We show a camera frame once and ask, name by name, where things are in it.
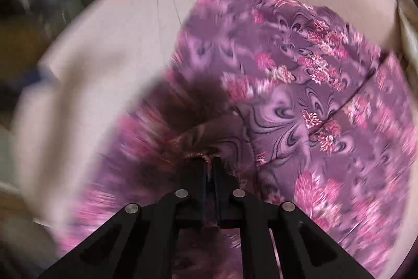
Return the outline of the purple pink floral garment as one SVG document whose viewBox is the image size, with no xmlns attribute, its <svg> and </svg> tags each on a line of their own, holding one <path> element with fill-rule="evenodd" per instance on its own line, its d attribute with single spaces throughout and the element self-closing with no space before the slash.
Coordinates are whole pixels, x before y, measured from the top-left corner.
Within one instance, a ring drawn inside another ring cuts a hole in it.
<svg viewBox="0 0 418 279">
<path fill-rule="evenodd" d="M 412 108 L 397 57 L 332 10 L 198 0 L 171 65 L 120 117 L 60 248 L 175 190 L 181 164 L 200 156 L 265 202 L 294 202 L 378 277 L 405 214 Z"/>
</svg>

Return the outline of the pink quilted bedspread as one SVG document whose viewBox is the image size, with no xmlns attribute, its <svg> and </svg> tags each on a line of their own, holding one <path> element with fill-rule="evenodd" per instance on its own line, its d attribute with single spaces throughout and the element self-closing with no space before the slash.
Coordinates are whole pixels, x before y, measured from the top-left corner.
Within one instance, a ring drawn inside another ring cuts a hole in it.
<svg viewBox="0 0 418 279">
<path fill-rule="evenodd" d="M 197 0 L 95 0 L 53 42 L 14 115 L 16 177 L 36 220 L 61 229 L 115 121 L 168 64 Z"/>
</svg>

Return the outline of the cream floral leaf blanket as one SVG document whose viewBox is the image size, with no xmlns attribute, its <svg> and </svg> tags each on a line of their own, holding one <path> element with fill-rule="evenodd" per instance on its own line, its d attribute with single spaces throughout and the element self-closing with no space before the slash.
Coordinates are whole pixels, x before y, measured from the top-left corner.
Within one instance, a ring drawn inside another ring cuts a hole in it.
<svg viewBox="0 0 418 279">
<path fill-rule="evenodd" d="M 397 0 L 402 51 L 408 64 L 417 71 L 417 5 L 413 0 Z"/>
</svg>

